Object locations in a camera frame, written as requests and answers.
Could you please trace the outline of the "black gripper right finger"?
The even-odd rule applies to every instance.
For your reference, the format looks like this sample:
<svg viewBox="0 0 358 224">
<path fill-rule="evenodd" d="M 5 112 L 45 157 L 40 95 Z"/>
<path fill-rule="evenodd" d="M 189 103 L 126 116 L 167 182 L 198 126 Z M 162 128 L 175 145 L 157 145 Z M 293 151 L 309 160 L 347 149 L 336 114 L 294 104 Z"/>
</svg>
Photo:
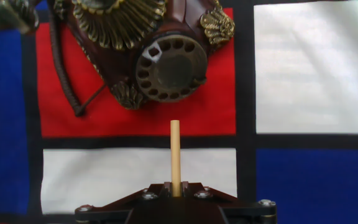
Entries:
<svg viewBox="0 0 358 224">
<path fill-rule="evenodd" d="M 268 199 L 243 202 L 201 183 L 182 182 L 182 196 L 202 204 L 199 208 L 218 223 L 277 224 L 277 204 Z"/>
</svg>

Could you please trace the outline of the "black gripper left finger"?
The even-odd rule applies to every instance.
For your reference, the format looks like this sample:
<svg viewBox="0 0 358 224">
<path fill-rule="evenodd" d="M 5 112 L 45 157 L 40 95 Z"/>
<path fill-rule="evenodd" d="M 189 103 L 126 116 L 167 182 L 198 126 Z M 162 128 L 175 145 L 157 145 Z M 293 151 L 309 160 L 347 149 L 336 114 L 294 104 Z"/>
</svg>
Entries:
<svg viewBox="0 0 358 224">
<path fill-rule="evenodd" d="M 170 192 L 170 182 L 151 184 L 146 189 L 139 190 L 102 207 L 82 205 L 75 209 L 75 220 L 77 223 L 125 222 L 137 205 L 162 197 L 169 197 Z"/>
</svg>

